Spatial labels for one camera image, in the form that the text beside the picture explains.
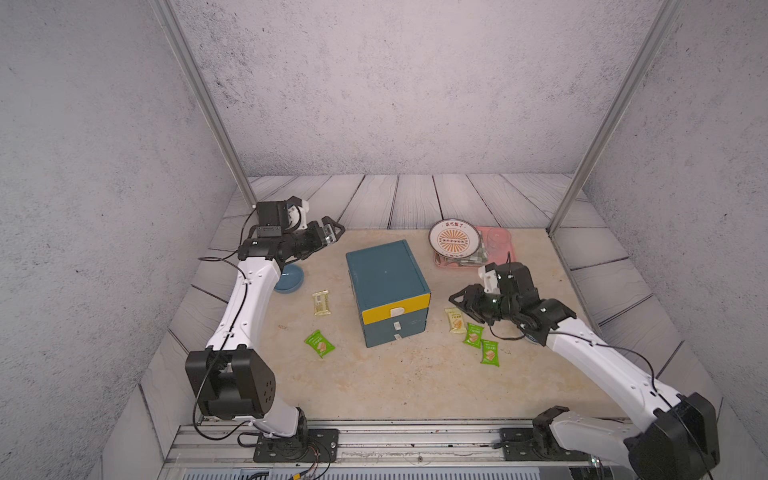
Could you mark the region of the green cookie packet three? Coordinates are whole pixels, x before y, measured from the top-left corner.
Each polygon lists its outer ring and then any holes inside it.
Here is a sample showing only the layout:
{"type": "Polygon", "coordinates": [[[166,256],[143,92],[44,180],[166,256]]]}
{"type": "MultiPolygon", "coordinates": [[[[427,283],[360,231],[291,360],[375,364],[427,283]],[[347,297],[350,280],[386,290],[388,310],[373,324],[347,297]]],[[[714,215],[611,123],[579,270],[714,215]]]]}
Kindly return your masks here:
{"type": "Polygon", "coordinates": [[[482,340],[481,349],[482,349],[481,363],[483,365],[491,365],[495,367],[500,366],[498,343],[496,341],[482,340]]]}

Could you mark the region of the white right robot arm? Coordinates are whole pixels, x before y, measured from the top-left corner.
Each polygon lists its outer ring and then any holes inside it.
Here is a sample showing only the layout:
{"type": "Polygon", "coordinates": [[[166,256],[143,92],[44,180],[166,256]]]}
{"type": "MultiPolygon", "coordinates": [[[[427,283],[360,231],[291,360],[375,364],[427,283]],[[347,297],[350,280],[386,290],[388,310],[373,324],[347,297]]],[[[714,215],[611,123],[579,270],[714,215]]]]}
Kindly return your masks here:
{"type": "Polygon", "coordinates": [[[605,343],[556,299],[542,299],[527,266],[490,263],[480,283],[451,304],[487,327],[509,321],[520,336],[568,360],[626,414],[625,423],[555,406],[532,421],[527,448],[545,461],[582,454],[619,464],[639,479],[711,478],[721,461],[717,413],[699,393],[684,395],[640,368],[629,349],[605,343]]]}

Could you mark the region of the teal bottom drawer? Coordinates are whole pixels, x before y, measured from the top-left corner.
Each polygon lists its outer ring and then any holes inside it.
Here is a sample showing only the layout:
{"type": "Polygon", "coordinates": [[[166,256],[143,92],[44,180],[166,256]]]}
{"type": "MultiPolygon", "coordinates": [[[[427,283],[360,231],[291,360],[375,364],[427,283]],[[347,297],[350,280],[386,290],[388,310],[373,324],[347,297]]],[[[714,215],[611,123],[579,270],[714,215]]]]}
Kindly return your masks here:
{"type": "Polygon", "coordinates": [[[367,348],[373,348],[386,343],[399,341],[404,338],[423,333],[426,322],[377,322],[363,327],[364,341],[367,348]]]}

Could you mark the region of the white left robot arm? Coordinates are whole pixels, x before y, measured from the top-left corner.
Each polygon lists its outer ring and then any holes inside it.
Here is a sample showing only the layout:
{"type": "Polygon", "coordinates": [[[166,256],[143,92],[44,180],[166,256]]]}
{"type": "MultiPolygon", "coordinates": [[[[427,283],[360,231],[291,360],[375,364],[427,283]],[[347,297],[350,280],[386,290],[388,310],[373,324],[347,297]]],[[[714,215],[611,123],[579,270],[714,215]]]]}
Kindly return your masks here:
{"type": "Polygon", "coordinates": [[[258,352],[270,298],[284,269],[336,243],[342,224],[310,220],[309,203],[292,196],[262,201],[244,221],[238,248],[221,263],[236,272],[226,310],[206,346],[188,354],[185,372],[195,395],[192,419],[215,417],[251,426],[277,440],[301,441],[306,418],[277,393],[276,376],[258,352]]]}

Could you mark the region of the green cookie packet two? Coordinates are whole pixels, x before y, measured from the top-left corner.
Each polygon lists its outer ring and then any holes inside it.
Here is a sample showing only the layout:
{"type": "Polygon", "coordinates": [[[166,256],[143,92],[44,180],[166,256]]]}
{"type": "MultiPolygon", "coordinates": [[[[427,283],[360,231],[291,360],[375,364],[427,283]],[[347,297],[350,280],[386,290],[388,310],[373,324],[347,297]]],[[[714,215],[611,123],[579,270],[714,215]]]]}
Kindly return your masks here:
{"type": "Polygon", "coordinates": [[[481,349],[483,343],[484,327],[476,324],[466,326],[466,335],[464,343],[474,348],[481,349]]]}

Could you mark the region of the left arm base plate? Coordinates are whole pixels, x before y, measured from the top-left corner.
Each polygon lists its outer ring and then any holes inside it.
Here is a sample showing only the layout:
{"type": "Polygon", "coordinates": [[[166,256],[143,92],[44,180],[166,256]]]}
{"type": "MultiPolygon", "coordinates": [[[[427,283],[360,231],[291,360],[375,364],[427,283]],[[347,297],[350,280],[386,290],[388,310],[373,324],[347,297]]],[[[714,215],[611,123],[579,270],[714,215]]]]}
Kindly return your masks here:
{"type": "Polygon", "coordinates": [[[255,463],[334,463],[338,429],[301,430],[295,436],[268,438],[260,435],[254,447],[255,463]]]}

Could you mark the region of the yellow drawer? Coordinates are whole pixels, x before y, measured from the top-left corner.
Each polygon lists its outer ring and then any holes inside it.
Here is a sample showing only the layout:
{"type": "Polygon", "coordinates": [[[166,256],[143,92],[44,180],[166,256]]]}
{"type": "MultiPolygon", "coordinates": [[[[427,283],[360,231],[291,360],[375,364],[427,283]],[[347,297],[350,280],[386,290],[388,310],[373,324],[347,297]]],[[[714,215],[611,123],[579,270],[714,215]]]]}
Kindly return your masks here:
{"type": "Polygon", "coordinates": [[[390,318],[428,309],[430,301],[431,294],[426,293],[385,305],[366,308],[361,312],[362,324],[370,325],[390,318]]]}

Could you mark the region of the green cookie packet one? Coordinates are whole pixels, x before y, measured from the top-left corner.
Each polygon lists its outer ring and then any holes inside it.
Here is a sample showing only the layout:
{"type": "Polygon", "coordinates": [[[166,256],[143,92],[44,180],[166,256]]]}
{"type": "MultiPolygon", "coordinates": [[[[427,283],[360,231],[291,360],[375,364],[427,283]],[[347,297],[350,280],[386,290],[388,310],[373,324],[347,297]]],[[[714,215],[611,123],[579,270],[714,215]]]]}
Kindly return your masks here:
{"type": "Polygon", "coordinates": [[[304,343],[310,346],[320,358],[324,358],[326,355],[336,349],[336,347],[323,335],[320,330],[316,330],[311,333],[304,340],[304,343]]]}

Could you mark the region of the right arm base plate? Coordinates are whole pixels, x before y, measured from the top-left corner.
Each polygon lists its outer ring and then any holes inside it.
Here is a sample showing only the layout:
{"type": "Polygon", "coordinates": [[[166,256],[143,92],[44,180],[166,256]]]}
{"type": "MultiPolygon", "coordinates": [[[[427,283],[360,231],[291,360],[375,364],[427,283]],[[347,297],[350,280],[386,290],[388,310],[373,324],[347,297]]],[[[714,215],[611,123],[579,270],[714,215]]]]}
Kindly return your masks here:
{"type": "Polygon", "coordinates": [[[540,446],[533,427],[502,428],[493,449],[502,451],[505,461],[588,462],[591,457],[578,451],[563,450],[557,445],[540,446]]]}

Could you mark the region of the yellow cookie packet one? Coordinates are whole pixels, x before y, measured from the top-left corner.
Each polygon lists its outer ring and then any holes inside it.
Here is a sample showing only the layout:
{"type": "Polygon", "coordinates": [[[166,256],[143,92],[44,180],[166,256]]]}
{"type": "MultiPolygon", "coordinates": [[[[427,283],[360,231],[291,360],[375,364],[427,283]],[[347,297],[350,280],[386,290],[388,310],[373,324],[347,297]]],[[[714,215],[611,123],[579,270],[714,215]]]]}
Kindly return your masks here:
{"type": "Polygon", "coordinates": [[[315,316],[327,316],[331,314],[329,306],[329,291],[322,290],[312,294],[313,311],[315,316]]]}

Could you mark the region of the yellow cookie packet three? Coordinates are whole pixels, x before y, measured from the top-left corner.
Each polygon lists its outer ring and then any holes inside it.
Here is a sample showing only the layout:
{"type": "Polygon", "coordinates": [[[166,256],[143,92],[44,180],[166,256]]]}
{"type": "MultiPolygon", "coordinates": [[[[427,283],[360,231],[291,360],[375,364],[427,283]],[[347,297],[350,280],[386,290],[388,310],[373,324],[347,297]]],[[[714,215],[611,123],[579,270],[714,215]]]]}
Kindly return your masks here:
{"type": "Polygon", "coordinates": [[[450,333],[465,334],[467,332],[466,322],[460,309],[451,307],[446,308],[444,312],[448,320],[450,333]]]}

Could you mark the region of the teal drawer cabinet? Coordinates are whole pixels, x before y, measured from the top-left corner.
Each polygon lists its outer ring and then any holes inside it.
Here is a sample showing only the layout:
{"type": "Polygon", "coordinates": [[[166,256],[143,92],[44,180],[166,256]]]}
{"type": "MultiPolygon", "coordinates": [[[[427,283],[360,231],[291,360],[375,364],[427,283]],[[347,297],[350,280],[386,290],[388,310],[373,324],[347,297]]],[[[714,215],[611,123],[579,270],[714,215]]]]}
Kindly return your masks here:
{"type": "Polygon", "coordinates": [[[346,261],[362,332],[364,309],[431,294],[405,240],[349,252],[346,261]]]}

